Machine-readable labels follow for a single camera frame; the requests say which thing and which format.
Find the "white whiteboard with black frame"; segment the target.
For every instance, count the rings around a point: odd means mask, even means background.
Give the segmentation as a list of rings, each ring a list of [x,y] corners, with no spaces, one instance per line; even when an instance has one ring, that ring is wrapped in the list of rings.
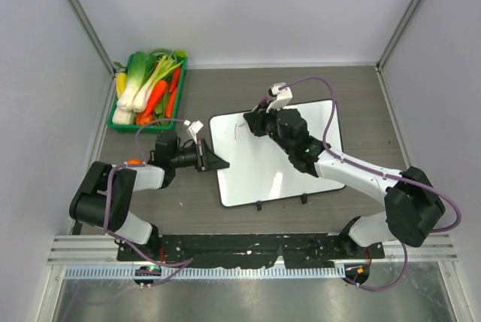
[[[255,137],[242,124],[243,114],[222,114],[209,120],[213,152],[229,163],[227,169],[217,171],[223,206],[237,207],[345,187],[296,170],[274,141],[267,136]]]

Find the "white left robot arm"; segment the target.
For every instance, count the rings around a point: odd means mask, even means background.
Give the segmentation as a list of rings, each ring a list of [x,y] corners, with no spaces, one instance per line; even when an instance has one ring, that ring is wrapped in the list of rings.
[[[161,237],[156,226],[130,212],[133,193],[168,187],[180,168],[208,172],[229,166],[204,139],[181,144],[175,131],[162,131],[147,162],[118,166],[94,162],[71,201],[69,215],[79,223],[114,234],[122,248],[151,261],[162,248]]]

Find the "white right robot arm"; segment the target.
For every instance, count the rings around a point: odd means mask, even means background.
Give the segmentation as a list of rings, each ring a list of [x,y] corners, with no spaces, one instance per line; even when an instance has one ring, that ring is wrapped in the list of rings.
[[[354,217],[341,230],[339,247],[346,257],[358,257],[371,245],[391,240],[418,248],[445,212],[422,170],[410,167],[403,172],[347,160],[339,150],[312,136],[295,108],[249,111],[243,119],[254,136],[275,142],[299,172],[339,182],[383,204],[382,213]]]

